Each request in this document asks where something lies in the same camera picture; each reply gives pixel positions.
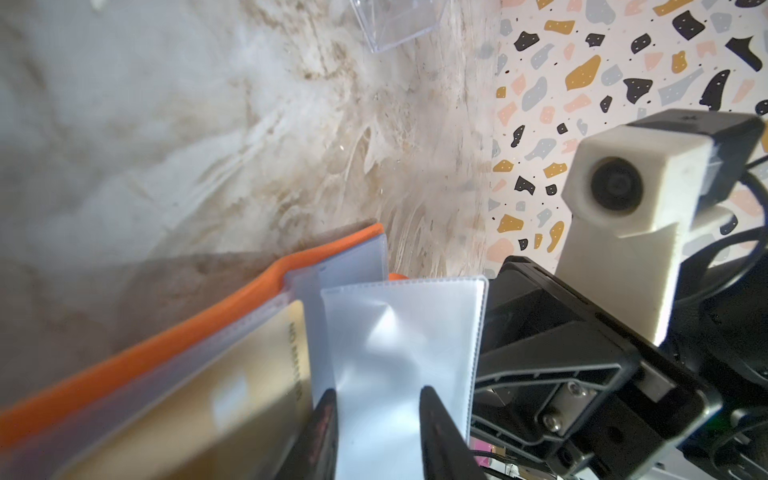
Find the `clear acrylic container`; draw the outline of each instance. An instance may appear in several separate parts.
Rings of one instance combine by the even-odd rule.
[[[374,52],[385,51],[431,31],[450,0],[352,0]]]

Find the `terrazzo patterned mat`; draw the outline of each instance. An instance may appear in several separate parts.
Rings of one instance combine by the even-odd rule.
[[[581,139],[667,108],[768,114],[766,0],[502,0],[485,273],[518,254],[554,272],[560,198]],[[768,151],[768,133],[753,153]],[[765,181],[768,163],[753,170]],[[762,223],[738,185],[734,218],[686,255]],[[717,258],[749,252],[735,245]]]

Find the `metal screw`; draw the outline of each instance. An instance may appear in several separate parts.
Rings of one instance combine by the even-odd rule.
[[[581,386],[580,383],[576,382],[568,382],[568,391],[573,396],[586,396],[587,395],[587,389]]]
[[[541,423],[552,433],[559,432],[563,427],[560,417],[549,413],[541,416]]]

